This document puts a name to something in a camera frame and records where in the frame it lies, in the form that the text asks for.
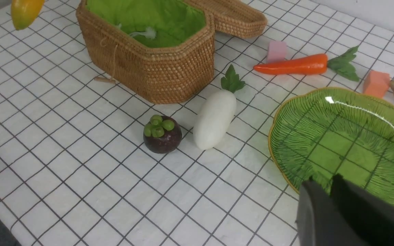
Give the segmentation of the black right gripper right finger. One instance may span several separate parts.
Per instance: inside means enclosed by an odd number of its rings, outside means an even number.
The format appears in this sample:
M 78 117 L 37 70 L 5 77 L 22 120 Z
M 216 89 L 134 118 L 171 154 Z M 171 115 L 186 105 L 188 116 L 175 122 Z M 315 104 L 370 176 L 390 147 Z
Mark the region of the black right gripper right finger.
M 368 246 L 394 246 L 394 206 L 341 175 L 332 178 L 330 198 L 349 227 Z

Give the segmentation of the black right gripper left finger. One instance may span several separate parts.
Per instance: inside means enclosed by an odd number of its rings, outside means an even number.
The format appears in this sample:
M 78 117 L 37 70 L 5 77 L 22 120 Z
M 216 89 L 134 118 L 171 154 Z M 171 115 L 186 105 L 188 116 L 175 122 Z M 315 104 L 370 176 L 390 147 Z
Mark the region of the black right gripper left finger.
M 367 246 L 315 181 L 300 186 L 297 231 L 301 246 Z

